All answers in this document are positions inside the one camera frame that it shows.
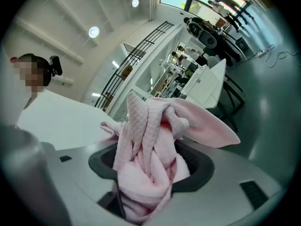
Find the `black bin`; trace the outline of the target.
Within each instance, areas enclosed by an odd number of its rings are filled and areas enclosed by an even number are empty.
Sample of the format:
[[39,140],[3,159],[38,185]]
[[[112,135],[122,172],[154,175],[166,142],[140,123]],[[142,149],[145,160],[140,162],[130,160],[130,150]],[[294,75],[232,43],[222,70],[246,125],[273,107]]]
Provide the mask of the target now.
[[240,37],[239,39],[237,39],[235,41],[236,46],[243,52],[248,51],[249,50],[249,46],[246,43],[246,41],[244,40],[243,37]]

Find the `white shelf unit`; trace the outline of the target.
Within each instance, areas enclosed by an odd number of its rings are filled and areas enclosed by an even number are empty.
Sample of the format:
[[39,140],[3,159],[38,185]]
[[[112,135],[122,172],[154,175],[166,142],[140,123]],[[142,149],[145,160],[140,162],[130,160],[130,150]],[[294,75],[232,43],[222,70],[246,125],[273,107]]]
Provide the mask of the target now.
[[147,50],[144,57],[125,79],[111,101],[107,114],[113,119],[124,118],[127,115],[126,98],[129,92],[134,91],[141,99],[151,96],[151,90],[164,73],[161,65],[179,41],[182,26],[177,25],[169,29],[166,35]]

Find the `black metal railing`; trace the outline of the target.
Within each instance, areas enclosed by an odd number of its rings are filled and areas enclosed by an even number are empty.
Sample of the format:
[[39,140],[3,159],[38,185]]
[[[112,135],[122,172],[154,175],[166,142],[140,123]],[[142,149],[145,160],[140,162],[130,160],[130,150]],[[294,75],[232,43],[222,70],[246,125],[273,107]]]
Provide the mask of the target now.
[[102,109],[104,112],[113,100],[117,90],[122,83],[126,80],[129,74],[136,67],[140,60],[145,56],[149,48],[156,45],[157,40],[165,35],[169,29],[174,25],[168,21],[163,22],[157,28],[155,28],[150,34],[148,34],[136,47],[129,52],[126,58],[122,61],[121,65],[113,73],[101,95],[97,99],[94,107]]

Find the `pink clothes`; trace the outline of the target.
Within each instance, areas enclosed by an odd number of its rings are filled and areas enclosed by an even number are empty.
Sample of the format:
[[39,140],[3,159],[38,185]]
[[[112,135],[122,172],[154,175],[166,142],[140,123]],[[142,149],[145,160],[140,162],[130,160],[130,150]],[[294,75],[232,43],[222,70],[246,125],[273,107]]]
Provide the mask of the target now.
[[105,141],[117,140],[117,172],[126,219],[144,223],[171,198],[172,184],[190,176],[175,141],[188,137],[220,148],[236,145],[236,133],[206,109],[181,98],[127,96],[128,121],[100,125]]

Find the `grey black machine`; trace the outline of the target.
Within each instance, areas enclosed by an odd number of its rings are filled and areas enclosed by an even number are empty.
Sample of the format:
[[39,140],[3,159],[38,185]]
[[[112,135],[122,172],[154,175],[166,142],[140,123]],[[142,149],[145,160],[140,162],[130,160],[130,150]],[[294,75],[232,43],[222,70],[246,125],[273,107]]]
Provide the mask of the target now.
[[208,48],[215,48],[217,45],[216,38],[206,31],[202,25],[199,23],[193,22],[192,19],[189,19],[187,24],[187,29],[189,34],[198,42],[205,45]]

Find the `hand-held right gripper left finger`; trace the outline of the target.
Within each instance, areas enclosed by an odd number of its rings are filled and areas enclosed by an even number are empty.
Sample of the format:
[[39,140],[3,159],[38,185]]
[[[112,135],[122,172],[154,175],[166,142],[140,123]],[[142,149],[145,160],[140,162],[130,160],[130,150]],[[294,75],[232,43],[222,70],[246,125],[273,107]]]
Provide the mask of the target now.
[[117,171],[113,169],[117,143],[93,153],[88,164],[90,169],[102,179],[117,179]]

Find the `person in white shirt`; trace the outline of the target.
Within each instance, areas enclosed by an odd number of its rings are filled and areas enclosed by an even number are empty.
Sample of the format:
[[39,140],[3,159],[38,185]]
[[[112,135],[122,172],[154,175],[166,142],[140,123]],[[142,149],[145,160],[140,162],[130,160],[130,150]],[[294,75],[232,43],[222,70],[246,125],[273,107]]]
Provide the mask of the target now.
[[95,108],[48,90],[44,90],[26,108],[18,120],[18,127],[63,150],[96,144],[108,137],[101,129],[105,122],[115,121],[99,108]]

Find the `white plastic laundry basket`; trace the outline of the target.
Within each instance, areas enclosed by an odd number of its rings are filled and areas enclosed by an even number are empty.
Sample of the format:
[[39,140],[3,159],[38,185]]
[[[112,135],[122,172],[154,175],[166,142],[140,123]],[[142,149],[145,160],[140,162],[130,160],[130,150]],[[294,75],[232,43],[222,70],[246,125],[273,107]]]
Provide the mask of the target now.
[[220,80],[207,65],[198,68],[181,90],[181,94],[203,105],[218,87]]

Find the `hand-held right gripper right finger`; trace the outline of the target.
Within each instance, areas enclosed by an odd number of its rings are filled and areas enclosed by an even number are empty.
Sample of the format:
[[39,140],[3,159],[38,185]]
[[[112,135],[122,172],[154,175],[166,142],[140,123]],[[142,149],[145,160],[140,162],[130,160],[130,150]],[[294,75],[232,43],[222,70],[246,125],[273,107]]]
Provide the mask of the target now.
[[213,176],[215,166],[212,159],[184,141],[177,140],[175,149],[185,160],[190,176],[172,185],[173,193],[195,192],[204,186]]

